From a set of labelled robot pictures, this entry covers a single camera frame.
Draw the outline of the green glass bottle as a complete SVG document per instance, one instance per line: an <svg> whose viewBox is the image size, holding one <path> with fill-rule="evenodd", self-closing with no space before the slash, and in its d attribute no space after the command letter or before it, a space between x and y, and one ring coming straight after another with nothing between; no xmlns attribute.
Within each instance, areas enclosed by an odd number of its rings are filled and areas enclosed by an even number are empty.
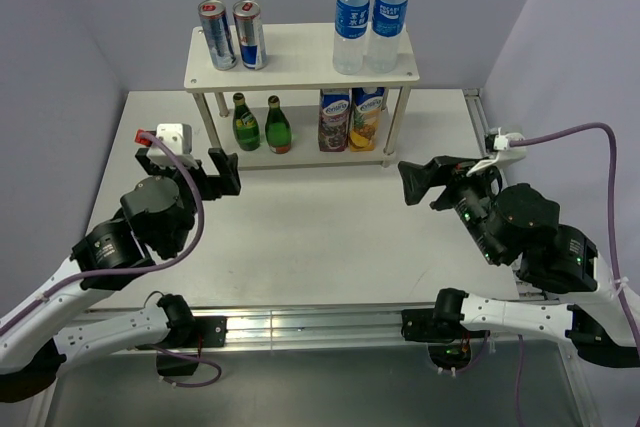
<svg viewBox="0 0 640 427"><path fill-rule="evenodd" d="M261 142L258 122L246 104L245 96L238 92L233 95L233 133L239 147L244 151L254 151Z"/></svg>
<svg viewBox="0 0 640 427"><path fill-rule="evenodd" d="M265 125L265 135L270 150L276 154L285 154L291 148L292 131L289 121L280 106L280 99L276 95L268 98L268 114Z"/></svg>

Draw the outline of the silver drink can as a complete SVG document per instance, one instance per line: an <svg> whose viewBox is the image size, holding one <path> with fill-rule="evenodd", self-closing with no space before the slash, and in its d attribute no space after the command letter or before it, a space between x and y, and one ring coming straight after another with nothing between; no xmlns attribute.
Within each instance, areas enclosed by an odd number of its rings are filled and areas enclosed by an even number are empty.
<svg viewBox="0 0 640 427"><path fill-rule="evenodd" d="M240 0L232 13L244 66L252 70L264 68L267 53L260 6L254 0Z"/></svg>
<svg viewBox="0 0 640 427"><path fill-rule="evenodd" d="M198 15L214 67L230 70L237 64L225 4L205 0L198 5Z"/></svg>

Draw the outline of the blue-label water bottle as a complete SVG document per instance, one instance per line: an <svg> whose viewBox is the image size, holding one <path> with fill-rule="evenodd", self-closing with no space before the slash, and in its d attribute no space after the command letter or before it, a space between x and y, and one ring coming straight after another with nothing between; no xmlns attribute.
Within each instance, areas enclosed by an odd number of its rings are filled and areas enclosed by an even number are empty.
<svg viewBox="0 0 640 427"><path fill-rule="evenodd" d="M367 48L367 61L371 70L388 73L395 68L407 7L408 0L374 1Z"/></svg>
<svg viewBox="0 0 640 427"><path fill-rule="evenodd" d="M363 66L370 0L336 0L334 20L334 69L354 75Z"/></svg>

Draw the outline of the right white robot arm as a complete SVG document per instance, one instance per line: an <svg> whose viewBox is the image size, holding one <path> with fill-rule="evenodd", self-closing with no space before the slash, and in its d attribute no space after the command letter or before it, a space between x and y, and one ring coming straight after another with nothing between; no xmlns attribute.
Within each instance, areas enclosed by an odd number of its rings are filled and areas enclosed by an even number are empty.
<svg viewBox="0 0 640 427"><path fill-rule="evenodd" d="M534 299L504 301L443 288L427 308L402 312L407 341L446 342L505 331L573 346L589 363L636 368L639 353L611 269L579 229L560 221L560 206L527 183L503 186L500 172L481 173L469 158L438 156L425 165L402 161L407 205L432 188L430 207L454 211L485 261L513 268Z"/></svg>

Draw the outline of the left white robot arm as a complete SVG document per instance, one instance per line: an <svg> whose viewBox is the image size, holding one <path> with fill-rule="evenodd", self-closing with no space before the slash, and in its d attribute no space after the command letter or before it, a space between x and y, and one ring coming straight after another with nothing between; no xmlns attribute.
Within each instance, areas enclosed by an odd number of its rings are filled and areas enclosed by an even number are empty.
<svg viewBox="0 0 640 427"><path fill-rule="evenodd" d="M159 256L173 262L190 253L204 227L205 201L241 191L238 157L221 148L208 155L217 174L200 161L180 156L177 169L163 154L141 148L136 160L145 179L123 195L115 215L94 227L59 269L1 320L1 400L16 403L36 396L76 365L121 350L158 349L157 372L167 382L195 372L197 359L169 360L176 348L221 347L227 320L196 319L176 294L152 296L125 315L76 326L73 320L94 304L123 290L155 267Z"/></svg>

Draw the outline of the white two-tier wooden shelf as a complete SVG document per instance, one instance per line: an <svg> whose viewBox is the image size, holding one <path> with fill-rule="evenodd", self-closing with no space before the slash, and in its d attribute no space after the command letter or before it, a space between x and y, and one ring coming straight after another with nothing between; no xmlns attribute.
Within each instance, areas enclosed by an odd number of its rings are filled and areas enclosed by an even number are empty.
<svg viewBox="0 0 640 427"><path fill-rule="evenodd" d="M264 28L268 63L261 70L238 64L227 71L211 61L204 33L196 27L191 41L184 88L197 105L206 137L214 147L237 153L242 170L326 165L390 165L412 87L420 76L407 33L400 37L396 67L378 74L368 67L356 75L342 75L332 65L334 27L330 23L271 24ZM371 151L323 152L318 144L319 92L323 88L387 87L387 108L379 121ZM262 144L255 151L239 148L232 133L235 93L242 93L259 122L265 122L269 96L279 97L293 129L293 146L275 154Z"/></svg>

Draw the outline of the yellow pineapple juice carton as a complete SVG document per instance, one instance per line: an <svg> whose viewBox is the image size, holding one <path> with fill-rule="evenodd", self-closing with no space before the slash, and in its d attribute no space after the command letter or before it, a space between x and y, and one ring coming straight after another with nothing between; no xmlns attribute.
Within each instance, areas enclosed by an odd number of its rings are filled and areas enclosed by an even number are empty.
<svg viewBox="0 0 640 427"><path fill-rule="evenodd" d="M348 145L353 152L375 148L385 87L357 87L351 93Z"/></svg>

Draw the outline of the purple grape juice carton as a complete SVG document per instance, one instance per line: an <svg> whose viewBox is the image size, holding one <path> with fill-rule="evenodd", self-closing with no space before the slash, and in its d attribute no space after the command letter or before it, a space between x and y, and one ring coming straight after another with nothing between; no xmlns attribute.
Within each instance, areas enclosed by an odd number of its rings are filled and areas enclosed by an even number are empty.
<svg viewBox="0 0 640 427"><path fill-rule="evenodd" d="M322 152L341 152L347 146L350 115L348 89L322 89L319 99L318 145Z"/></svg>

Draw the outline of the aluminium side rail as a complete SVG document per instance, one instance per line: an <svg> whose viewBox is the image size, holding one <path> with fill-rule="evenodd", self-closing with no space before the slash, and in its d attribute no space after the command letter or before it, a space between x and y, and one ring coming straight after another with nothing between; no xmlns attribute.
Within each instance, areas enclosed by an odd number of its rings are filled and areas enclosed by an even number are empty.
<svg viewBox="0 0 640 427"><path fill-rule="evenodd" d="M481 151L485 150L484 135L490 130L487 121L480 89L464 89L463 97L476 134L477 144ZM514 407L518 426L532 426L531 420L526 420L522 412L522 381L526 363L525 342L518 338L518 364L516 367ZM567 347L558 348L562 371L568 381L571 398L574 401L579 417L579 426L602 426L602 418L595 403L595 397L588 385L583 366L576 354L572 354Z"/></svg>

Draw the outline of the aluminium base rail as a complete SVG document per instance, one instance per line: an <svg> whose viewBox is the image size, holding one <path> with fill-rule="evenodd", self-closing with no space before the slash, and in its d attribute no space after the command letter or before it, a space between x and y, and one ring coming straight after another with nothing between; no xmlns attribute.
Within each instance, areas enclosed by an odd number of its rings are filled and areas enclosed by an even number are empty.
<svg viewBox="0 0 640 427"><path fill-rule="evenodd" d="M498 334L455 378L405 341L398 307L228 311L206 354L222 378L174 389L150 353L80 367L38 398L32 426L578 426L552 343Z"/></svg>

